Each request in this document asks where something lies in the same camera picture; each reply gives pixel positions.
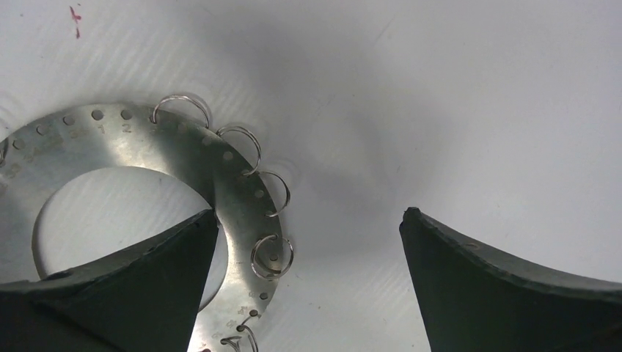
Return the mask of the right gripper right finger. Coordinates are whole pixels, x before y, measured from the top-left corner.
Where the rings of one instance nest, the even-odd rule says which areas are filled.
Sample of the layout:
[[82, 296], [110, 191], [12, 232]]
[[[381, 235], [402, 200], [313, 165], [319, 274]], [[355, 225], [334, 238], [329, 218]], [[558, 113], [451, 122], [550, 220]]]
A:
[[532, 263], [409, 208], [399, 227], [432, 351], [619, 351], [621, 285]]

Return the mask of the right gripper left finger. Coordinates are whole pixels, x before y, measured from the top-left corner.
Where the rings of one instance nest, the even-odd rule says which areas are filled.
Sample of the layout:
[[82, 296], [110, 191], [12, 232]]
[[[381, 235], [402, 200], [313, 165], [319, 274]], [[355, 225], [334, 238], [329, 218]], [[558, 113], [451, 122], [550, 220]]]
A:
[[218, 237], [204, 210], [37, 282], [1, 286], [3, 351], [186, 351]]

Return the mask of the metal key ring disc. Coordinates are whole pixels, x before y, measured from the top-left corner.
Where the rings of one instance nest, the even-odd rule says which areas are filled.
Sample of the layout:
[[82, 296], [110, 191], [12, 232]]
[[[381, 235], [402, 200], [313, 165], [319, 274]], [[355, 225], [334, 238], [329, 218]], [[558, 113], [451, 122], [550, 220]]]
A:
[[63, 186], [99, 169], [129, 166], [168, 175], [196, 191], [214, 210], [227, 242], [227, 270], [213, 298], [201, 304], [190, 351], [239, 351], [259, 346], [254, 326], [293, 263], [264, 171], [223, 139], [230, 131], [156, 106], [101, 103], [75, 106], [35, 120], [1, 142], [1, 281], [43, 277], [32, 248], [47, 201]]

